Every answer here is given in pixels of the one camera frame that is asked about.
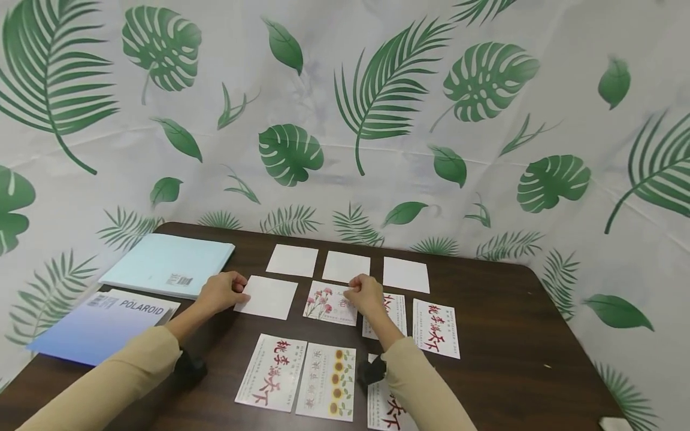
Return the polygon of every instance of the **monstera leaf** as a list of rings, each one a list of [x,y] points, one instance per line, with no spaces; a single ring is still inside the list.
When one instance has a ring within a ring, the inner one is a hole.
[[[539,70],[539,60],[517,45],[486,42],[470,47],[456,61],[443,86],[454,101],[431,126],[433,132],[453,108],[460,121],[481,121],[498,116]]]
[[[591,171],[573,155],[545,157],[527,166],[517,187],[517,201],[527,212],[550,210],[559,197],[577,201],[582,197]]]
[[[201,30],[166,8],[137,6],[125,12],[122,50],[146,70],[141,104],[146,105],[149,78],[165,91],[182,91],[194,84]]]
[[[271,126],[259,133],[259,152],[266,171],[281,186],[295,187],[309,179],[307,169],[324,165],[319,141],[294,124]]]

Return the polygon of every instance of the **green leaves illustration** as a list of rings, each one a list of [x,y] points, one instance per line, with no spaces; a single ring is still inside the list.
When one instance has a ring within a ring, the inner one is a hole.
[[[524,211],[534,213],[555,207],[559,197],[577,201],[587,191],[590,176],[579,157],[545,157],[527,166],[517,186],[517,201]]]
[[[455,151],[447,147],[437,147],[429,145],[429,150],[433,153],[433,169],[439,177],[458,183],[460,188],[465,185],[467,180],[467,165],[465,160],[458,156]]]
[[[340,241],[371,247],[384,245],[383,235],[369,223],[369,217],[364,215],[361,205],[353,209],[350,203],[347,214],[333,211],[333,225],[336,227],[335,231]]]
[[[666,112],[653,127],[652,117],[637,135],[628,158],[628,177],[632,189],[615,205],[605,234],[626,199],[632,194],[653,204],[690,217],[690,114],[683,117],[661,138],[655,136]]]
[[[165,132],[168,140],[178,151],[188,156],[194,157],[199,161],[203,162],[201,158],[201,150],[197,145],[196,139],[191,133],[187,131],[184,127],[179,125],[177,122],[169,118],[152,118],[153,121],[163,126],[163,131]]]
[[[72,311],[97,271],[88,267],[95,257],[76,264],[70,250],[45,262],[43,273],[34,271],[34,280],[17,292],[19,299],[10,307],[12,327],[5,338],[25,346]]]
[[[410,112],[417,112],[413,102],[422,101],[421,96],[428,90],[413,77],[419,74],[433,74],[428,63],[440,58],[428,57],[432,50],[447,45],[444,33],[453,29],[453,24],[430,22],[421,32],[422,24],[412,23],[398,35],[384,43],[371,57],[359,80],[359,56],[352,91],[348,95],[345,71],[341,69],[341,87],[335,73],[333,85],[340,115],[345,124],[357,138],[355,140],[355,161],[360,175],[364,175],[359,160],[359,141],[361,139],[383,139],[398,137],[409,133],[412,127]]]
[[[304,59],[299,43],[282,25],[265,17],[262,17],[262,20],[268,28],[268,44],[275,59],[301,75]]]
[[[294,124],[271,126],[259,133],[259,152],[266,171],[281,186],[295,187],[309,179],[307,169],[324,165],[319,141]]]
[[[613,55],[609,56],[609,68],[599,80],[599,95],[614,109],[625,98],[630,89],[628,63]]]
[[[3,23],[7,71],[0,70],[0,112],[36,130],[52,133],[67,156],[80,168],[96,170],[79,160],[63,137],[78,132],[119,109],[111,94],[95,90],[110,87],[98,79],[112,63],[83,51],[85,45],[105,42],[84,37],[102,25],[78,25],[98,9],[97,1],[21,0]]]
[[[17,248],[17,236],[29,228],[29,219],[12,211],[28,207],[34,200],[34,186],[20,174],[0,165],[0,256]]]
[[[647,317],[633,304],[621,297],[596,294],[582,303],[590,307],[602,322],[612,328],[638,328],[644,326],[654,332]]]
[[[122,50],[146,70],[141,104],[146,105],[149,78],[165,91],[182,91],[194,84],[201,30],[167,8],[137,6],[125,11]]]
[[[415,219],[422,208],[426,207],[428,207],[428,205],[423,202],[403,202],[386,215],[386,220],[384,220],[384,224],[381,227],[385,228],[388,225],[406,225]]]
[[[307,232],[317,232],[317,225],[323,223],[311,219],[314,212],[316,209],[303,205],[298,205],[294,211],[292,205],[289,208],[278,208],[259,222],[259,228],[264,234],[284,237],[291,237],[296,233],[305,235]]]
[[[453,64],[443,86],[460,121],[477,122],[498,116],[539,70],[539,60],[517,45],[486,42],[474,45]]]

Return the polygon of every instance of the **monstera leaf print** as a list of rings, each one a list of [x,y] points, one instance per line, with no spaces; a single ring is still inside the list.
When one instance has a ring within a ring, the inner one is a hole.
[[[119,109],[103,88],[108,60],[84,51],[105,42],[85,37],[101,25],[81,21],[97,12],[98,1],[22,0],[2,27],[6,69],[0,69],[0,112],[26,126],[52,133],[60,148],[80,168],[96,170],[79,160],[63,137],[78,132]]]
[[[125,12],[122,50],[146,70],[141,104],[146,105],[149,78],[165,91],[182,91],[194,84],[201,30],[166,8],[137,6]]]
[[[477,122],[498,116],[539,70],[539,60],[513,44],[486,42],[470,47],[443,82],[454,104],[431,126],[431,132],[451,109],[460,121]]]

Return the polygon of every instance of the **wooden table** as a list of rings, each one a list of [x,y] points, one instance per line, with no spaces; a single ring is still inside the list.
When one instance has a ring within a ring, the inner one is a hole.
[[[302,317],[311,280],[265,272],[276,243],[318,248],[315,279],[321,278],[328,250],[370,256],[371,274],[379,280],[383,277],[384,256],[426,263],[431,294],[385,290],[406,295],[410,329],[413,298],[455,307],[462,359],[432,353],[426,353],[426,357],[453,389],[479,431],[594,431],[599,429],[600,417],[622,416],[575,336],[528,268],[182,223],[166,223],[156,232],[234,243],[237,249],[225,270],[236,270],[247,277],[257,274],[296,281],[299,287],[287,322],[233,311],[217,315],[188,345],[191,352],[205,358],[208,376],[192,390],[182,390],[171,377],[130,406],[108,430],[366,429],[366,392],[359,387],[354,423],[234,402],[262,332],[356,348],[358,360],[367,352],[381,352],[377,341],[362,337],[361,315],[356,328]],[[182,308],[190,303],[183,302]],[[88,369],[39,355],[0,395],[0,430],[17,428]]]

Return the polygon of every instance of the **card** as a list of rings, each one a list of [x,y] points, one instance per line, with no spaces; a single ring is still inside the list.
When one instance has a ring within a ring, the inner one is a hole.
[[[360,274],[369,275],[371,258],[341,252],[328,252],[324,266],[324,280],[342,281],[348,283]]]
[[[369,362],[376,358],[369,355]],[[386,380],[369,385],[366,395],[366,425],[370,430],[419,431],[410,414],[395,399]]]
[[[349,287],[312,281],[302,316],[341,325],[357,326],[357,308],[345,299]]]
[[[276,244],[270,261],[268,261],[266,272],[314,277],[314,267],[318,254],[319,250],[315,248]]]
[[[309,343],[296,414],[352,422],[355,349]]]
[[[394,293],[384,293],[384,307],[386,307],[386,312],[388,317],[391,318],[395,326],[402,332],[402,334],[407,337],[407,313],[405,312],[405,296],[397,295]],[[376,336],[374,331],[369,325],[369,321],[366,317],[362,324],[362,336],[366,338],[371,338],[378,340],[379,337]]]
[[[261,334],[235,403],[291,412],[306,341]]]
[[[287,320],[297,283],[253,275],[244,286],[249,302],[235,305],[235,311],[257,316]]]
[[[422,350],[460,359],[455,308],[415,299],[413,338]]]
[[[384,257],[384,285],[392,288],[429,293],[426,264]]]

